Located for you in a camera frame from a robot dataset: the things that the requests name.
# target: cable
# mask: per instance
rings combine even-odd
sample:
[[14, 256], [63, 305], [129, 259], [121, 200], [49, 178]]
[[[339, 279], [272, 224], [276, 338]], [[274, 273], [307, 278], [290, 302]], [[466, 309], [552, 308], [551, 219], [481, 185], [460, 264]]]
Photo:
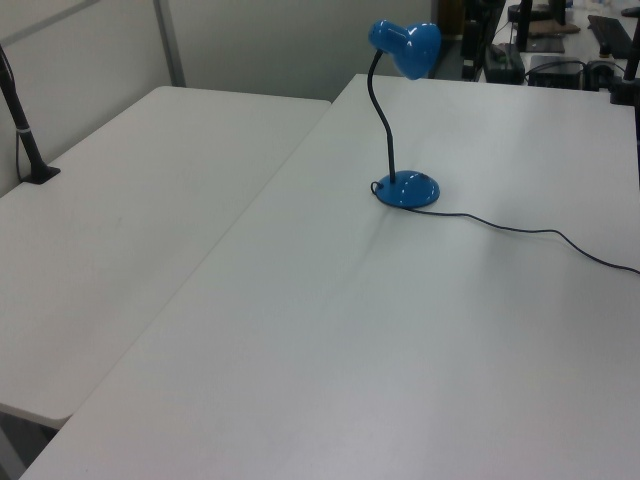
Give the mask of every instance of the cable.
[[[373, 193], [375, 195], [376, 189], [374, 188], [374, 185], [377, 187], [380, 184], [378, 182], [372, 182], [371, 183], [371, 193]], [[411, 213], [418, 213], [420, 215], [430, 215], [430, 216], [433, 216], [433, 217], [465, 217], [465, 218], [471, 218], [472, 220], [475, 220], [475, 221], [480, 222], [480, 223], [484, 223], [485, 225], [488, 225], [488, 226], [490, 226], [492, 228], [495, 228], [495, 229], [498, 229], [498, 230], [506, 230], [508, 232], [529, 233], [529, 234], [555, 233], [556, 235], [559, 235], [560, 237], [562, 237], [564, 239], [564, 241], [567, 242], [576, 251], [578, 251], [579, 253], [581, 253], [585, 257], [593, 260], [594, 262], [600, 263], [601, 265], [605, 265], [605, 266], [610, 267], [610, 268], [615, 268], [616, 270], [626, 270], [628, 272], [635, 273], [636, 275], [640, 275], [640, 270], [636, 270], [635, 268], [626, 267], [624, 265], [616, 265], [614, 263], [609, 263], [609, 262], [606, 262], [604, 260], [601, 260], [598, 257], [594, 257], [593, 255], [585, 252], [580, 247], [578, 247], [575, 243], [573, 243], [571, 240], [569, 240], [569, 238], [564, 233], [560, 232], [559, 230], [555, 230], [555, 229], [552, 229], [552, 228], [545, 228], [545, 229], [541, 229], [541, 230], [527, 230], [527, 229], [523, 229], [523, 228], [504, 227], [502, 225], [496, 225], [495, 223], [491, 223], [491, 222], [489, 222], [487, 220], [483, 220], [482, 218], [476, 217], [475, 215], [471, 215], [470, 213], [428, 212], [428, 211], [425, 211], [425, 210], [418, 210], [418, 209], [415, 209], [415, 208], [406, 208], [406, 207], [398, 207], [398, 206], [395, 206], [395, 205], [390, 205], [390, 204], [380, 200], [380, 198], [377, 195], [376, 195], [376, 198], [378, 199], [378, 201], [380, 203], [383, 203], [384, 205], [387, 205], [389, 207], [397, 208], [399, 210], [406, 210], [406, 211], [411, 212]]]
[[20, 176], [20, 134], [16, 131], [16, 173], [18, 174], [18, 181], [23, 182], [22, 176]]
[[557, 67], [559, 65], [568, 65], [568, 64], [579, 64], [579, 65], [582, 65], [583, 69], [587, 66], [586, 63], [581, 62], [580, 60], [559, 60], [557, 62], [544, 63], [542, 65], [538, 65], [537, 67], [533, 67], [531, 70], [529, 70], [527, 73], [524, 74], [524, 77], [527, 78], [529, 74], [536, 73], [541, 70], [546, 70], [547, 68]]

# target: lamp base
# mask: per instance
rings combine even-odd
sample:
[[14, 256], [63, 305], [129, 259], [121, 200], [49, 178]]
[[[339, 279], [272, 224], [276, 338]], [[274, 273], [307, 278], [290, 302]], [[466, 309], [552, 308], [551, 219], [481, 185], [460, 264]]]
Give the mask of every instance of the lamp base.
[[47, 182], [48, 180], [52, 179], [53, 177], [55, 177], [57, 174], [60, 173], [59, 168], [56, 168], [56, 167], [47, 167], [47, 168], [48, 170], [45, 172], [44, 175], [40, 175], [36, 178], [33, 178], [33, 175], [29, 174], [22, 179], [22, 182], [33, 183], [34, 185], [42, 185], [43, 183]]
[[374, 194], [387, 205], [418, 208], [435, 202], [440, 196], [440, 187], [424, 173], [403, 170], [396, 172], [394, 183], [391, 183], [389, 175], [380, 180]]

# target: white table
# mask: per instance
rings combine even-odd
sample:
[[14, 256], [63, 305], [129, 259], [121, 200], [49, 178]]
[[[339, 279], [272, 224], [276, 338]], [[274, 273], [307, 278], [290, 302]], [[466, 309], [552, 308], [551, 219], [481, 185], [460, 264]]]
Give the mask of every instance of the white table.
[[328, 102], [159, 88], [0, 200], [0, 411], [59, 428]]
[[[520, 4], [520, 0], [507, 0], [502, 10], [502, 15], [500, 17], [500, 21], [498, 22], [498, 29], [500, 27], [507, 24], [507, 9], [511, 5]], [[580, 32], [574, 34], [568, 34], [563, 36], [563, 43], [565, 48], [565, 53], [527, 53], [523, 52], [520, 54], [522, 57], [522, 62], [524, 63], [525, 71], [529, 71], [531, 65], [531, 57], [533, 55], [545, 55], [545, 56], [566, 56], [566, 57], [576, 57], [579, 60], [587, 63], [592, 60], [605, 60], [609, 62], [614, 62], [623, 69], [627, 65], [626, 60], [616, 60], [613, 57], [607, 59], [601, 59], [599, 56], [600, 52], [600, 44], [596, 40], [593, 32], [588, 28], [589, 27], [589, 19], [587, 18], [589, 15], [600, 15], [604, 17], [613, 17], [620, 20], [620, 23], [629, 34], [631, 38], [633, 38], [633, 33], [636, 28], [637, 19], [635, 18], [627, 18], [620, 15], [620, 10], [622, 8], [628, 7], [636, 7], [640, 6], [637, 1], [633, 0], [618, 0], [615, 2], [614, 6], [606, 6], [602, 7], [599, 10], [587, 10], [584, 7], [584, 1], [576, 2], [576, 6], [570, 9], [570, 13], [567, 14], [567, 23], [572, 23], [578, 27], [580, 27]], [[512, 43], [516, 42], [516, 33], [517, 29], [513, 30], [513, 38]], [[511, 23], [509, 23], [506, 27], [500, 30], [495, 38], [493, 39], [493, 44], [498, 45], [500, 43], [509, 43], [511, 39]], [[614, 68], [615, 74], [618, 76], [622, 76], [622, 70]], [[484, 80], [484, 72], [481, 75], [481, 81]]]
[[[640, 265], [631, 108], [374, 87], [432, 210]], [[385, 207], [385, 167], [357, 76], [24, 480], [637, 478], [640, 277]]]

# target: lamp shade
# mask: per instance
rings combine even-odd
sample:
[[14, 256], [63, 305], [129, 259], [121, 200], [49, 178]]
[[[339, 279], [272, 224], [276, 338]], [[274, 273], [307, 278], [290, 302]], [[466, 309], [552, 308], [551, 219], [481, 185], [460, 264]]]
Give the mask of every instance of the lamp shade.
[[391, 55], [402, 75], [417, 80], [436, 63], [441, 36], [433, 23], [415, 23], [404, 28], [388, 20], [380, 20], [369, 31], [369, 42]]

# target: gray wall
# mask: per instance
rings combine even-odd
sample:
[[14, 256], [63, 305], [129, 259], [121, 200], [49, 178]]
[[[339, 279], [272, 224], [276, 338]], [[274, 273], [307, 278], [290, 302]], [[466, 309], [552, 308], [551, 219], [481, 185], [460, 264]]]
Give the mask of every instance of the gray wall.
[[[435, 19], [436, 0], [166, 0], [187, 86], [333, 101], [374, 51], [371, 24]], [[394, 74], [389, 59], [379, 73]]]
[[[0, 32], [3, 47], [47, 163], [155, 87], [170, 84], [152, 0], [0, 2], [1, 25], [14, 25]], [[25, 9], [23, 2], [39, 10]], [[20, 29], [82, 3], [90, 5], [15, 40]], [[22, 148], [20, 155], [22, 172], [28, 173]], [[0, 195], [15, 185], [15, 126], [3, 98]]]
[[[186, 86], [330, 101], [354, 74], [367, 72], [374, 53], [367, 41], [372, 22], [431, 21], [437, 4], [0, 0], [0, 42], [47, 163], [153, 88], [171, 84], [154, 3], [162, 7], [169, 47], [183, 74], [177, 78]], [[69, 9], [77, 11], [60, 19]], [[52, 18], [58, 21], [47, 24]], [[42, 22], [46, 28], [30, 29]], [[380, 62], [378, 73], [395, 73], [389, 59]], [[0, 196], [17, 185], [14, 148], [15, 128], [0, 101]], [[22, 148], [21, 158], [28, 172]]]

